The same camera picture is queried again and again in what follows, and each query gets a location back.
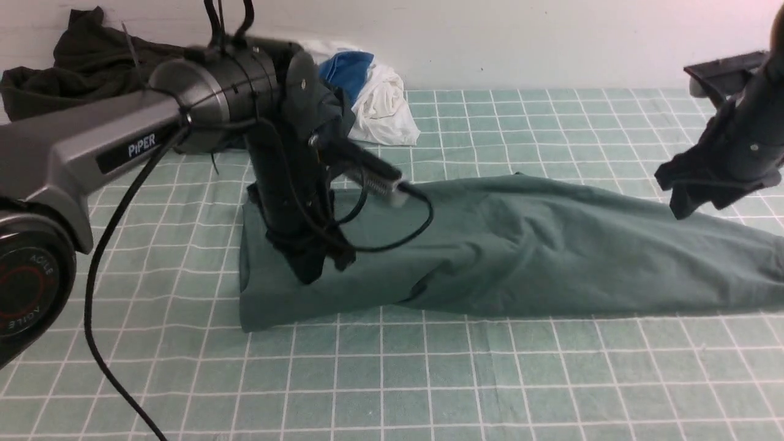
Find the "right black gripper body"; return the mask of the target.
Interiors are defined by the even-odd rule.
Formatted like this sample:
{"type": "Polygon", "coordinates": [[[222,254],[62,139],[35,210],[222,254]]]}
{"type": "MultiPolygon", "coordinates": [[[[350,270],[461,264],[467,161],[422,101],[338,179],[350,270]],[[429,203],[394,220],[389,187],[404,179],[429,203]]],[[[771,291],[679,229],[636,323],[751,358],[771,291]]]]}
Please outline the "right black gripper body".
{"type": "Polygon", "coordinates": [[[782,183],[782,99],[727,100],[695,145],[654,176],[678,220],[709,203],[725,209],[782,183]]]}

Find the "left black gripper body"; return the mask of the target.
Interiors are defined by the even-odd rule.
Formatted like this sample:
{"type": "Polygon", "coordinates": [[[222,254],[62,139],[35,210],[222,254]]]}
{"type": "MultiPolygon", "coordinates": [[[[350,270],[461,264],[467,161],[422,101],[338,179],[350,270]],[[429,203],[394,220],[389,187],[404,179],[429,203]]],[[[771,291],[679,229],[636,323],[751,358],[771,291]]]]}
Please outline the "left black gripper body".
{"type": "Polygon", "coordinates": [[[266,238],[303,284],[322,274],[331,258],[338,267],[355,259],[341,229],[330,226],[333,199],[328,171],[309,145],[315,87],[321,80],[310,53],[288,54],[276,65],[276,83],[257,99],[257,122],[246,134],[255,174],[252,200],[266,238]]]}

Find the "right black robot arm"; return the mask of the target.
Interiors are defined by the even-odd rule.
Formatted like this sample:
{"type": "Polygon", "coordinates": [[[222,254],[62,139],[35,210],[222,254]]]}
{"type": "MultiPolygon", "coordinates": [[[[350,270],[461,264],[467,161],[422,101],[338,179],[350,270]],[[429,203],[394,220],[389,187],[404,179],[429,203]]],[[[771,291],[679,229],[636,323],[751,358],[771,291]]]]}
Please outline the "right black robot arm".
{"type": "Polygon", "coordinates": [[[692,97],[716,109],[694,146],[655,171],[670,192],[669,208],[685,219],[710,203],[725,209],[782,182],[783,11],[775,15],[770,47],[684,67],[692,97]]]}

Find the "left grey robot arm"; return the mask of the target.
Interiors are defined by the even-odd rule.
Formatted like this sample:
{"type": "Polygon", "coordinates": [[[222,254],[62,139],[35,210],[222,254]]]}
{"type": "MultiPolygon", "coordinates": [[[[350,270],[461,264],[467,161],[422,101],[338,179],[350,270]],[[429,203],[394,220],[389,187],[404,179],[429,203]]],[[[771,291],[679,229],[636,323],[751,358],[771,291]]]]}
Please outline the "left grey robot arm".
{"type": "Polygon", "coordinates": [[[267,238],[303,283],[330,258],[355,261],[331,209],[325,142],[341,111],[297,43],[258,39],[189,48],[149,87],[2,127],[2,365],[42,337],[93,251],[87,198],[140,163],[153,168],[190,140],[211,150],[243,140],[267,238]]]}

